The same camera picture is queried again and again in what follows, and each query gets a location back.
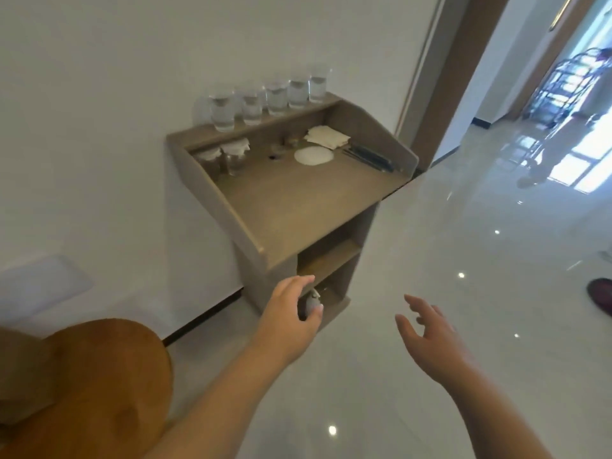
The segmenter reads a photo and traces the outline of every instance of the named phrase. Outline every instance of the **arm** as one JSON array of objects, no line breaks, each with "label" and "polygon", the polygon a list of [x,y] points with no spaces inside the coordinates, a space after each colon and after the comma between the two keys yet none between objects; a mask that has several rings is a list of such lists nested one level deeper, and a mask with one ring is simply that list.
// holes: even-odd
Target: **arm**
[{"label": "arm", "polygon": [[455,401],[477,459],[553,459],[512,403],[480,372],[440,309],[421,298],[404,298],[425,326],[420,337],[406,317],[395,316],[406,349]]},{"label": "arm", "polygon": [[148,459],[226,459],[238,453],[257,405],[282,371],[306,351],[321,325],[323,306],[306,322],[297,317],[302,288],[314,279],[291,277],[277,285],[252,341]]}]

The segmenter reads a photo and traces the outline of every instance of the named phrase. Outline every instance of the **finger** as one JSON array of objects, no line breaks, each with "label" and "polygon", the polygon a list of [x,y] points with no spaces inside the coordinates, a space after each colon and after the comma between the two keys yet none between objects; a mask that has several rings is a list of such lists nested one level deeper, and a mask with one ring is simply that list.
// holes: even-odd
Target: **finger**
[{"label": "finger", "polygon": [[438,318],[438,314],[423,298],[406,294],[404,295],[404,300],[410,305],[410,309],[423,317],[425,325],[432,324]]},{"label": "finger", "polygon": [[293,277],[281,293],[281,296],[291,303],[297,303],[298,298],[300,298],[300,295],[302,294],[303,288],[309,283],[313,283],[314,281],[314,275]]},{"label": "finger", "polygon": [[438,314],[440,317],[445,317],[445,316],[444,316],[444,313],[442,312],[442,310],[441,310],[441,309],[440,309],[438,306],[433,305],[433,306],[432,306],[432,308],[433,308],[433,310],[434,310],[434,311],[435,311],[435,312],[436,312],[436,313],[437,313],[437,314]]},{"label": "finger", "polygon": [[323,305],[319,304],[316,308],[314,308],[310,312],[310,316],[306,319],[306,325],[309,326],[310,331],[312,331],[312,336],[317,334],[319,327],[321,326],[321,322],[323,321]]},{"label": "finger", "polygon": [[293,280],[294,278],[295,277],[287,277],[284,280],[278,282],[278,284],[274,288],[274,291],[272,291],[272,298],[278,298],[281,294],[283,294],[285,288],[287,288],[287,285],[289,285],[289,283],[291,283],[291,280]]},{"label": "finger", "polygon": [[400,332],[406,349],[410,351],[410,348],[414,342],[419,338],[419,335],[414,331],[414,327],[406,316],[397,314],[395,316],[395,324],[397,324],[397,330]]}]

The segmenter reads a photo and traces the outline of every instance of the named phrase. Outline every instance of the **hand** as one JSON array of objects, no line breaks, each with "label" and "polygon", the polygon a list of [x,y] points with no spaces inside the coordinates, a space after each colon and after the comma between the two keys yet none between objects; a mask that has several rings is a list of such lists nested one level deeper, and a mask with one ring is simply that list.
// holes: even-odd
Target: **hand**
[{"label": "hand", "polygon": [[284,365],[299,358],[315,339],[323,318],[323,305],[317,306],[305,322],[297,316],[297,300],[314,275],[289,277],[272,292],[252,345]]},{"label": "hand", "polygon": [[415,296],[404,295],[404,299],[419,314],[418,324],[425,326],[420,337],[405,316],[395,316],[404,345],[417,365],[448,389],[475,369],[472,355],[440,308],[429,306],[427,301]]}]

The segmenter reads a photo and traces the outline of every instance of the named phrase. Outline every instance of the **floor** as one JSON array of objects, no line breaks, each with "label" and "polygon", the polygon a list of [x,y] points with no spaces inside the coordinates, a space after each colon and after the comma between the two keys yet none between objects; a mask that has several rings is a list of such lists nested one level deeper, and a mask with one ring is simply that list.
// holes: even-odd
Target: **floor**
[{"label": "floor", "polygon": [[[404,292],[444,309],[557,459],[609,457],[612,319],[585,286],[612,277],[601,254],[612,252],[611,124],[547,140],[529,122],[472,127],[459,152],[387,198],[351,305],[266,395],[239,457],[473,458],[455,406],[397,335]],[[172,415],[257,319],[238,301],[170,347]]]}]

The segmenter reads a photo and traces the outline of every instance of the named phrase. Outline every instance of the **drinking glass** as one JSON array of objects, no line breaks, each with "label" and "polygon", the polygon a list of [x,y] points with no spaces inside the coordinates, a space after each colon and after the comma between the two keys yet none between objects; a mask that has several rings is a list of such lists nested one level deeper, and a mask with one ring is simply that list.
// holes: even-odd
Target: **drinking glass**
[{"label": "drinking glass", "polygon": [[309,80],[310,74],[307,71],[297,70],[291,73],[287,89],[289,107],[300,109],[306,106],[309,96]]},{"label": "drinking glass", "polygon": [[233,88],[224,85],[213,88],[208,95],[210,117],[219,132],[231,132],[234,130],[233,98]]},{"label": "drinking glass", "polygon": [[247,125],[257,125],[261,123],[261,99],[259,94],[264,87],[257,83],[247,83],[238,87],[238,94],[241,97],[242,119]]},{"label": "drinking glass", "polygon": [[322,103],[327,93],[327,77],[332,69],[326,64],[315,64],[311,69],[310,101]]},{"label": "drinking glass", "polygon": [[273,79],[266,83],[268,112],[271,115],[283,115],[286,113],[288,85],[289,82],[284,79]]}]

